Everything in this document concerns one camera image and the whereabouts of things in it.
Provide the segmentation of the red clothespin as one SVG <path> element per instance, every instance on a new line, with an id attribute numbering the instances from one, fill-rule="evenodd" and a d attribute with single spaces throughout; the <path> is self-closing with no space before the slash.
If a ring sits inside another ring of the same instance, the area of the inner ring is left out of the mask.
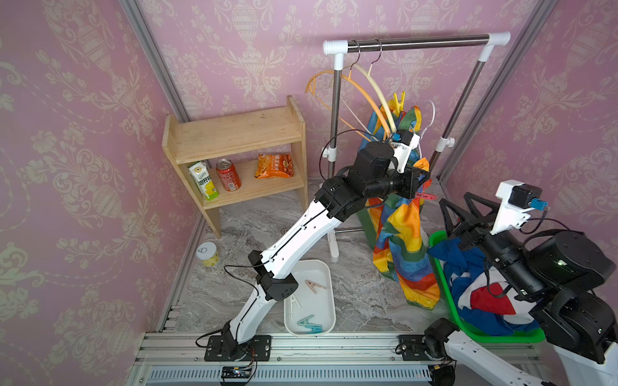
<path id="1" fill-rule="evenodd" d="M 418 198 L 420 198 L 420 199 L 425 199 L 425 200 L 429 200 L 429 201 L 435 201 L 435 200 L 438 199 L 438 197 L 436 195 L 425 193 L 425 192 L 418 192 L 416 194 L 416 196 Z"/>

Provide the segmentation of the rainbow striped jacket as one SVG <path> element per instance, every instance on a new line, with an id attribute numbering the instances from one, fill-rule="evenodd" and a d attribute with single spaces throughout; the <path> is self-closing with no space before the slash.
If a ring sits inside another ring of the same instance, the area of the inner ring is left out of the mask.
<path id="1" fill-rule="evenodd" d="M 421 225 L 423 204 L 423 196 L 405 199 L 390 195 L 387 199 L 370 199 L 368 209 L 357 215 L 378 271 L 399 284 L 408 303 L 433 310 L 440 290 L 426 255 L 428 237 Z"/>

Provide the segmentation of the white wire clothes hanger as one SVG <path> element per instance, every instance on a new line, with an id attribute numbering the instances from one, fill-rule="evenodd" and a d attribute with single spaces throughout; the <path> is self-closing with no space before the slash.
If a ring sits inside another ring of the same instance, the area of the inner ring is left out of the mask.
<path id="1" fill-rule="evenodd" d="M 420 159 L 423 158 L 423 149 L 422 149 L 422 144 L 423 144 L 423 138 L 426 134 L 426 132 L 429 130 L 429 128 L 431 128 L 435 122 L 435 116 L 436 116 L 436 106 L 434 101 L 432 100 L 426 100 L 425 101 L 426 104 L 428 104 L 431 107 L 431 114 L 430 114 L 430 120 L 429 123 L 426 124 L 423 129 L 420 131 L 419 136 L 420 136 L 420 140 L 419 140 L 419 144 L 418 144 L 418 156 L 420 157 Z"/>

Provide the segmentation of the cream white clothes hanger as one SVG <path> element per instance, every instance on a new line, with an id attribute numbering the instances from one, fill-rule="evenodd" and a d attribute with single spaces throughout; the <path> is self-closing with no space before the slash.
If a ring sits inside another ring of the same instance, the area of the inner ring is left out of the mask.
<path id="1" fill-rule="evenodd" d="M 373 90 L 378 95 L 378 99 L 379 99 L 379 101 L 381 101 L 381 106 L 384 109 L 384 114 L 380 113 L 380 109 L 378 109 L 377 105 L 373 102 L 373 99 L 371 97 L 369 97 L 368 93 L 365 90 L 363 90 L 363 88 L 357 87 L 357 89 L 360 90 L 361 93 L 365 96 L 365 98 L 370 102 L 370 104 L 373 107 L 374 112 L 377 114 L 378 118 L 382 119 L 384 117 L 388 121 L 387 124 L 386 123 L 382 124 L 385 127 L 385 130 L 389 130 L 390 134 L 395 134 L 396 131 L 397 131 L 397 128 L 396 128 L 396 125 L 395 125 L 393 114 L 391 113 L 391 111 L 389 109 L 389 106 L 388 106 L 388 103 L 386 101 L 386 97 L 385 97 L 383 91 L 381 91 L 381 88 L 378 86 L 378 83 L 371 76 L 372 67 L 370 67 L 370 70 L 368 70 L 368 71 L 366 71 L 362 67 L 359 67 L 358 69 L 361 72 L 361 74 L 366 78 L 366 80 L 368 80 L 368 82 L 372 86 Z"/>

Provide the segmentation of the pink clothespin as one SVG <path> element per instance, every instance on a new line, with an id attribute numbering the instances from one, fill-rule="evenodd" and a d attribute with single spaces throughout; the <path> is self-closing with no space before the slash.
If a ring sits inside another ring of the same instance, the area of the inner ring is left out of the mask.
<path id="1" fill-rule="evenodd" d="M 306 280 L 305 284 L 307 285 L 307 287 L 314 293 L 317 294 L 318 293 L 318 289 L 322 289 L 322 290 L 326 290 L 327 287 L 323 286 L 319 283 L 316 283 L 314 281 L 311 280 Z"/>

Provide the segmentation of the white clothespin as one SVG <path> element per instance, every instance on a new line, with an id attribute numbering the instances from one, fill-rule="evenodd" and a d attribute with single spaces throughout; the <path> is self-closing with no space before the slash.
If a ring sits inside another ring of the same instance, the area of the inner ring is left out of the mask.
<path id="1" fill-rule="evenodd" d="M 296 298 L 296 296 L 291 295 L 291 297 L 289 297 L 289 299 L 290 299 L 290 315 L 291 315 L 291 318 L 293 318 L 294 314 L 295 314 L 295 310 L 296 309 L 301 310 L 302 306 L 300 305 L 300 303 L 299 303 L 298 299 Z"/>

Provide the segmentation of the blue clothespin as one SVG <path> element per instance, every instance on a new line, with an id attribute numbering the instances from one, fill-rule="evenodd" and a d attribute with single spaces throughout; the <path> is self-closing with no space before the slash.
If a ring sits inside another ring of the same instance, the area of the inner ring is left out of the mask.
<path id="1" fill-rule="evenodd" d="M 304 325 L 305 328 L 309 329 L 311 334 L 320 334 L 323 332 L 323 327 L 319 324 L 306 324 Z"/>

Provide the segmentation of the teal green clothespin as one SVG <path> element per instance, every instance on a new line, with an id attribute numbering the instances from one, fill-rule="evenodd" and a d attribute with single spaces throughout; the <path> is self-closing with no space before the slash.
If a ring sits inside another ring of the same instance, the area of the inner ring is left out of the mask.
<path id="1" fill-rule="evenodd" d="M 298 326 L 305 326 L 305 328 L 315 328 L 318 326 L 318 324 L 315 324 L 312 322 L 312 319 L 315 317 L 315 315 L 309 315 L 305 318 L 301 318 L 298 322 L 297 325 Z"/>

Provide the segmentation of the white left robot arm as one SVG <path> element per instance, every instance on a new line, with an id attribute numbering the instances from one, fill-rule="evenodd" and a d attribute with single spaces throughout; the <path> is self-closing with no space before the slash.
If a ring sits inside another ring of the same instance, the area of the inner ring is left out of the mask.
<path id="1" fill-rule="evenodd" d="M 368 143 L 357 153 L 354 164 L 323 182 L 306 212 L 278 241 L 249 255 L 257 277 L 244 307 L 220 331 L 227 352 L 236 352 L 254 338 L 271 308 L 294 294 L 299 284 L 293 268 L 324 235 L 365 209 L 370 199 L 415 197 L 428 182 L 430 167 L 426 159 L 414 165 L 409 165 L 408 159 L 401 144 Z"/>

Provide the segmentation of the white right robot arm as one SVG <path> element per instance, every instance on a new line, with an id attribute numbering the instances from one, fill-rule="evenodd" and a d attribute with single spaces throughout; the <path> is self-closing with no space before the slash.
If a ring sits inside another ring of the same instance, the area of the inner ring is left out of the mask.
<path id="1" fill-rule="evenodd" d="M 460 207 L 447 199 L 439 206 L 447 235 L 460 251 L 481 252 L 481 275 L 490 288 L 492 273 L 506 285 L 496 299 L 513 294 L 529 303 L 529 315 L 557 352 L 572 385 L 617 383 L 617 319 L 594 290 L 605 284 L 616 264 L 585 233 L 565 229 L 534 230 L 542 239 L 533 249 L 512 235 L 530 218 L 547 213 L 541 189 L 521 184 L 494 202 L 472 193 Z"/>

